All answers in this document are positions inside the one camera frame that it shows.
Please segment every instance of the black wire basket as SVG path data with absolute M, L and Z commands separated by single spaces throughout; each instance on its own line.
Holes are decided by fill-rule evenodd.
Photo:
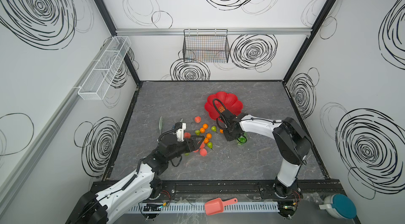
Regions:
M 185 29 L 183 59 L 203 63 L 227 63 L 230 48 L 227 29 Z

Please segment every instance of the flower-shaped red bowl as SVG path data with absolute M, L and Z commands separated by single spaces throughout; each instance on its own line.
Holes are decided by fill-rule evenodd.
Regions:
M 220 116 L 212 105 L 213 99 L 219 99 L 222 103 L 224 103 L 226 109 L 228 109 L 236 116 L 240 115 L 240 113 L 242 112 L 243 104 L 240 100 L 238 100 L 238 97 L 235 94 L 219 91 L 216 94 L 209 95 L 207 98 L 207 102 L 204 105 L 204 108 L 208 112 L 209 117 L 213 120 L 216 120 Z M 224 110 L 224 107 L 220 104 L 220 102 L 215 101 L 215 105 L 217 106 L 219 111 Z

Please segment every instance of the wire basket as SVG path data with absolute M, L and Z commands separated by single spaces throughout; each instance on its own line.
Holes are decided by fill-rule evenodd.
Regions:
M 183 60 L 227 63 L 230 54 L 227 29 L 185 29 Z
M 104 99 L 130 45 L 128 36 L 115 36 L 111 39 L 107 49 L 77 92 L 84 100 Z

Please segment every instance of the pink dustpan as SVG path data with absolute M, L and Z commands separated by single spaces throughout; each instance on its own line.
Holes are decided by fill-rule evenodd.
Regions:
M 205 213 L 207 215 L 222 213 L 224 211 L 224 206 L 236 204 L 237 202 L 238 202 L 237 198 L 230 199 L 227 201 L 222 201 L 221 198 L 210 200 L 204 205 Z

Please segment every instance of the white and black robotic arm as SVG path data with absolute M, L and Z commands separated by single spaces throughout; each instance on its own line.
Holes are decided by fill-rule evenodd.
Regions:
M 217 125 L 223 129 L 227 141 L 236 140 L 245 132 L 258 133 L 276 140 L 283 161 L 275 179 L 275 193 L 280 198 L 289 196 L 296 175 L 311 149 L 311 138 L 292 118 L 269 120 L 248 114 L 236 116 L 222 102 L 214 99 L 213 103 L 215 101 L 223 106 L 221 111 L 217 109 L 220 115 Z M 176 123 L 174 129 L 159 136 L 158 147 L 139 160 L 136 170 L 103 191 L 85 193 L 66 224 L 112 224 L 136 204 L 145 199 L 157 198 L 162 186 L 158 176 L 168 168 L 169 162 L 178 166 L 182 154 L 199 149 L 204 141 L 204 136 L 196 135 L 183 139 L 184 130 L 185 123 Z M 176 157 L 180 157 L 180 161 L 174 165 L 172 160 Z

